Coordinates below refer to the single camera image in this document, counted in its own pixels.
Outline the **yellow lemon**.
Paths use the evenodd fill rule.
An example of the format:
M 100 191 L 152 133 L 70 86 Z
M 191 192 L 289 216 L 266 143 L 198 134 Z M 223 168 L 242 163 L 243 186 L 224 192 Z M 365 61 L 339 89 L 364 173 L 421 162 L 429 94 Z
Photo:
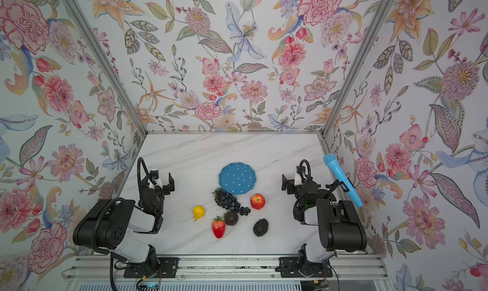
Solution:
M 199 220 L 205 215 L 205 208 L 201 205 L 197 205 L 193 208 L 193 218 L 195 221 Z

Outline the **black avocado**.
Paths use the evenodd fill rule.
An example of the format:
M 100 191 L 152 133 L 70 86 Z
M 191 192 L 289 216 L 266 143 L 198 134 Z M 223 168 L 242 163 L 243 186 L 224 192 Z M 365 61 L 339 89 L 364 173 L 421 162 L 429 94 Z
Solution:
M 266 219 L 260 219 L 254 224 L 253 233 L 257 237 L 264 236 L 269 230 L 269 222 Z

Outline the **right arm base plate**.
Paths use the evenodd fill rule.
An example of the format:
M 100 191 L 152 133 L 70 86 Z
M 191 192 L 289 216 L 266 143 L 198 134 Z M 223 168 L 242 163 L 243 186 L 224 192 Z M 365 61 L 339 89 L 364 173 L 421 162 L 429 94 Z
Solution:
M 332 267 L 329 260 L 312 263 L 298 257 L 280 257 L 279 265 L 275 268 L 282 278 L 331 278 Z

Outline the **red apple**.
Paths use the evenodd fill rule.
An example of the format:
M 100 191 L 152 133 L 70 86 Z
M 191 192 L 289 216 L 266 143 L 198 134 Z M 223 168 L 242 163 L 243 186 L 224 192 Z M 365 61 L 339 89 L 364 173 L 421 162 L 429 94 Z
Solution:
M 266 205 L 266 200 L 261 194 L 255 194 L 250 198 L 251 207 L 255 210 L 260 210 Z

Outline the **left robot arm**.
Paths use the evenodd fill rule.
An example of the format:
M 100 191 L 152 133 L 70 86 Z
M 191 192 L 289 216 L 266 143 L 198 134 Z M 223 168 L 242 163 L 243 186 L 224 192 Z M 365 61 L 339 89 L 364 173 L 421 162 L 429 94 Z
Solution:
M 138 181 L 140 199 L 101 199 L 75 227 L 75 245 L 125 263 L 126 278 L 164 275 L 175 263 L 161 261 L 154 246 L 141 242 L 134 234 L 156 235 L 163 223 L 166 195 L 175 191 L 174 179 L 163 185 L 153 170 Z

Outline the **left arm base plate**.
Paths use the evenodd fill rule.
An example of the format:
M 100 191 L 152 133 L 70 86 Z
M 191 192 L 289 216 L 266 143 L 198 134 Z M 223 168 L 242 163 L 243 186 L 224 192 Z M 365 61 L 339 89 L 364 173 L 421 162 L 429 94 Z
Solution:
M 150 278 L 175 278 L 178 270 L 179 258 L 158 257 L 157 261 L 146 261 L 144 263 L 129 263 L 123 274 L 124 278 L 143 277 Z

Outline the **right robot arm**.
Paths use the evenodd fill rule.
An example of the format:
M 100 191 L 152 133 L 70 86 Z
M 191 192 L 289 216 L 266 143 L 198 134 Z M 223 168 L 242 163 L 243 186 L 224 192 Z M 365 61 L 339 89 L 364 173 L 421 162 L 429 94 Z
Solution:
M 332 276 L 330 259 L 339 251 L 363 251 L 367 237 L 355 204 L 348 200 L 337 201 L 333 192 L 351 191 L 343 181 L 335 180 L 324 189 L 310 177 L 296 175 L 294 180 L 282 176 L 282 191 L 293 195 L 296 202 L 293 216 L 304 226 L 315 226 L 318 234 L 301 245 L 295 257 L 279 258 L 276 269 L 283 278 L 318 278 Z

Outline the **blue polka dot plate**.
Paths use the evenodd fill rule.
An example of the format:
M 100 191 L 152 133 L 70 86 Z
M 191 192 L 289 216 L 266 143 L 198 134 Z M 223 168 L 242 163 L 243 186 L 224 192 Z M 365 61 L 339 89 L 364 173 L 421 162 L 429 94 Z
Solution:
M 233 195 L 246 194 L 253 190 L 257 181 L 254 169 L 245 163 L 230 163 L 219 173 L 219 185 Z

